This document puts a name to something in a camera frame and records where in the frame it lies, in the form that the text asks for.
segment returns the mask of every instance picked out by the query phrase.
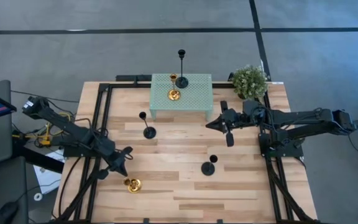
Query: potted plant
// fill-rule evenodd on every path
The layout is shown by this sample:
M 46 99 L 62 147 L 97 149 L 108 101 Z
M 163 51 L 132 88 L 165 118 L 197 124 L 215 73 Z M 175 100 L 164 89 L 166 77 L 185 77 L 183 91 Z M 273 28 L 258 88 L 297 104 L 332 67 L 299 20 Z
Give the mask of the potted plant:
M 262 67 L 247 65 L 234 72 L 231 78 L 235 87 L 234 92 L 242 99 L 260 98 L 267 90 L 266 74 Z

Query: round black base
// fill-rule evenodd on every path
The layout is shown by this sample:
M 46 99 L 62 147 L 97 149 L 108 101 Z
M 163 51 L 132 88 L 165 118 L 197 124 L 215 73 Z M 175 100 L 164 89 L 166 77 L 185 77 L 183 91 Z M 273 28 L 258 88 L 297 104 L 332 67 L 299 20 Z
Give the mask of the round black base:
M 215 166 L 212 162 L 204 162 L 201 166 L 201 171 L 204 175 L 212 175 L 215 173 Z
M 154 138 L 155 135 L 156 135 L 156 133 L 157 133 L 157 131 L 156 131 L 155 128 L 153 128 L 153 127 L 145 128 L 145 129 L 143 130 L 143 135 L 144 135 L 144 137 L 147 138 L 147 139 L 152 139 L 152 138 Z
M 189 80 L 186 77 L 179 77 L 175 84 L 178 88 L 186 88 L 189 85 Z

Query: brass candlestick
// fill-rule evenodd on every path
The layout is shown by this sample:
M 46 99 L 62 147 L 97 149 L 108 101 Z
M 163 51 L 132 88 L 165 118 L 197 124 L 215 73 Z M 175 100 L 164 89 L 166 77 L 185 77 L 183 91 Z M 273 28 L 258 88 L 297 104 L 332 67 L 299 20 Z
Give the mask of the brass candlestick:
M 176 74 L 171 74 L 170 78 L 172 82 L 172 89 L 168 92 L 168 98 L 170 100 L 179 100 L 180 91 L 175 89 L 175 81 L 177 80 L 178 76 Z
M 125 178 L 122 182 L 127 186 L 128 191 L 133 194 L 139 192 L 142 188 L 142 182 L 139 179 Z

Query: gray floor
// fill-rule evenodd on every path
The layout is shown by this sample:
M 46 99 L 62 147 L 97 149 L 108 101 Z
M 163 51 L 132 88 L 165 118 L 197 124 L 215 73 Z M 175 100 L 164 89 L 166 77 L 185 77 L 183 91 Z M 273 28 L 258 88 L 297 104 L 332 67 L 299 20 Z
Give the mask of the gray floor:
M 358 27 L 356 0 L 256 0 L 261 27 Z M 246 0 L 0 0 L 0 30 L 155 27 L 253 27 Z M 358 118 L 358 32 L 263 34 L 273 81 L 286 84 L 291 109 L 345 109 Z M 253 33 L 0 35 L 0 80 L 12 89 L 77 100 L 85 81 L 116 75 L 179 71 L 229 72 L 260 63 Z M 18 108 L 26 96 L 13 94 Z M 59 106 L 76 110 L 71 103 Z M 23 130 L 43 122 L 15 113 Z M 358 147 L 358 132 L 352 134 Z M 303 147 L 319 219 L 358 223 L 358 153 L 349 140 L 328 134 Z M 29 174 L 29 187 L 37 185 Z M 31 218 L 50 217 L 56 192 L 31 202 Z

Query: wooden tabletop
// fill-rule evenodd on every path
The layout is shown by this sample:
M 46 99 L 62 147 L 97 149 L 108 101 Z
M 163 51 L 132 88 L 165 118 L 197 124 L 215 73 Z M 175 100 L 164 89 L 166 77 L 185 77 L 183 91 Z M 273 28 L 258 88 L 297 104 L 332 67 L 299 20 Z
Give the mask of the wooden tabletop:
M 86 82 L 81 94 L 77 119 L 92 119 L 99 82 Z M 233 89 L 217 89 L 214 93 L 213 119 L 221 112 L 219 102 L 242 111 L 242 100 Z M 273 109 L 289 111 L 283 84 L 269 83 L 268 93 Z M 94 201 L 92 222 L 194 222 L 272 223 L 275 221 L 266 165 L 260 155 L 259 128 L 234 130 L 235 145 L 226 147 L 222 133 L 205 128 L 202 112 L 161 111 L 152 121 L 149 111 L 149 88 L 115 88 L 112 91 L 108 117 L 109 138 L 117 148 L 134 148 L 134 159 L 126 161 L 130 178 L 143 183 L 138 194 L 131 194 L 122 184 L 123 176 L 110 172 L 99 180 Z M 157 130 L 154 139 L 143 137 L 144 122 L 139 113 L 147 113 L 147 122 Z M 78 122 L 80 126 L 88 123 Z M 201 173 L 202 163 L 217 155 L 215 173 Z M 53 214 L 58 215 L 58 201 L 63 180 L 76 158 L 64 166 L 62 181 Z M 78 192 L 83 161 L 76 165 L 65 188 L 62 210 Z M 316 217 L 305 168 L 293 158 L 283 158 L 288 188 L 306 214 Z M 279 193 L 282 217 L 283 198 Z M 86 210 L 88 194 L 82 211 Z

